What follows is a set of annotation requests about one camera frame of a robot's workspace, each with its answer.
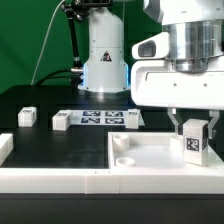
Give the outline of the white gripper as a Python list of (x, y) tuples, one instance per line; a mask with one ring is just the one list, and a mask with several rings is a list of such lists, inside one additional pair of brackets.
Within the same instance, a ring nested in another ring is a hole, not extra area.
[(170, 107), (176, 134), (182, 125), (176, 108), (210, 110), (208, 137), (213, 139), (224, 110), (224, 59), (211, 59), (207, 71), (193, 74), (174, 71), (167, 60), (138, 61), (131, 70), (131, 96), (136, 105)]

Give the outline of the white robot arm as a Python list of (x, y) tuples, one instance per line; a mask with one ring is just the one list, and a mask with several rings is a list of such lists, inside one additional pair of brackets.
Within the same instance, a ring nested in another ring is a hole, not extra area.
[(105, 97), (131, 91), (139, 106), (224, 110), (224, 0), (143, 0), (150, 33), (132, 47), (126, 76), (123, 23), (105, 3), (89, 10), (89, 59), (78, 89)]

